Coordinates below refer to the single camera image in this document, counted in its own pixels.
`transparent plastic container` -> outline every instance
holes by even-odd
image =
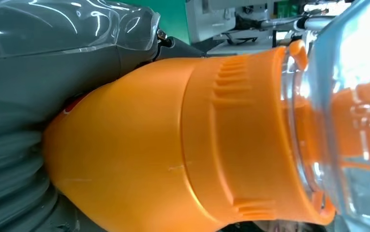
[[[370,0],[325,28],[282,89],[308,191],[323,191],[351,231],[370,231]]]

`orange cap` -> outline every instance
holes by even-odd
[[[292,154],[285,52],[158,61],[93,91],[45,132],[53,183],[108,231],[328,224]]]

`gray plastic housing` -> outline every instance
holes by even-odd
[[[102,231],[50,184],[42,132],[68,98],[153,60],[158,20],[118,2],[0,0],[0,231]]]

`orange plastic part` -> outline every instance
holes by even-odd
[[[307,173],[306,178],[309,181],[309,187],[312,189],[309,198],[313,206],[320,209],[321,214],[331,215],[336,209],[330,198],[321,189],[321,186],[314,183],[315,176],[312,171],[315,163],[318,163],[320,167],[328,165],[324,157],[326,151],[323,150],[323,145],[326,141],[325,137],[321,136],[320,133],[320,131],[324,130],[321,120],[322,114],[315,111],[311,106],[311,102],[300,95],[295,97],[294,114],[298,150],[302,166]]]
[[[309,200],[289,143],[285,50],[162,60],[93,91],[45,132],[54,185],[110,232],[329,223],[334,211]]]
[[[289,45],[290,55],[295,59],[297,67],[300,70],[305,70],[309,64],[307,58],[306,47],[302,40],[296,40]]]
[[[336,93],[332,114],[342,166],[370,170],[370,83]]]

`clear plastic cover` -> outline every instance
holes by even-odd
[[[149,50],[159,18],[104,0],[0,0],[0,58],[115,45]]]
[[[306,171],[354,231],[369,231],[370,0],[357,1],[327,26],[295,86],[296,127],[308,118],[297,138],[311,167]]]

